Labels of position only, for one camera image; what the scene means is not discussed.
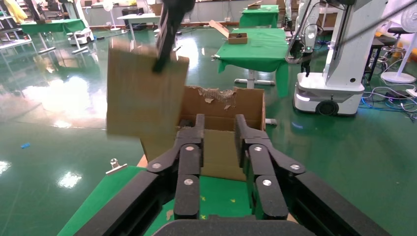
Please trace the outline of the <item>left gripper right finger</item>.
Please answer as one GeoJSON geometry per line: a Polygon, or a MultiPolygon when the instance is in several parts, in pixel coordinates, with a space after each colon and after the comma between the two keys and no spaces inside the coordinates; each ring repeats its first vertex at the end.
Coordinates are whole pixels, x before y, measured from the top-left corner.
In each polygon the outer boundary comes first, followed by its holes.
{"type": "Polygon", "coordinates": [[[235,144],[253,215],[286,220],[289,210],[278,179],[303,174],[305,167],[275,149],[267,133],[249,127],[242,114],[235,119],[235,144]]]}

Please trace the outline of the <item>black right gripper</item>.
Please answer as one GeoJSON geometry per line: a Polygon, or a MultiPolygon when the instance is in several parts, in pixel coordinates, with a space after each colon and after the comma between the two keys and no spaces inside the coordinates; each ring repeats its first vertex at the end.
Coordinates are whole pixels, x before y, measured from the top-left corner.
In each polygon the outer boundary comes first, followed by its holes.
{"type": "Polygon", "coordinates": [[[177,14],[186,14],[193,10],[195,0],[163,0],[163,9],[159,23],[159,33],[156,42],[157,60],[152,68],[159,73],[170,60],[170,54],[179,27],[177,14]]]}

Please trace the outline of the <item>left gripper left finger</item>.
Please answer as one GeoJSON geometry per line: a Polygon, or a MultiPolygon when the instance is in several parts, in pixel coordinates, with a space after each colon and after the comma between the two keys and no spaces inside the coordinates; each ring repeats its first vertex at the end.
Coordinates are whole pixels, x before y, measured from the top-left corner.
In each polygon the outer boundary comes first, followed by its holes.
{"type": "Polygon", "coordinates": [[[165,201],[175,200],[173,216],[198,219],[200,216],[200,175],[204,158],[205,115],[197,114],[195,125],[177,132],[174,145],[150,161],[147,169],[167,187],[165,201]]]}

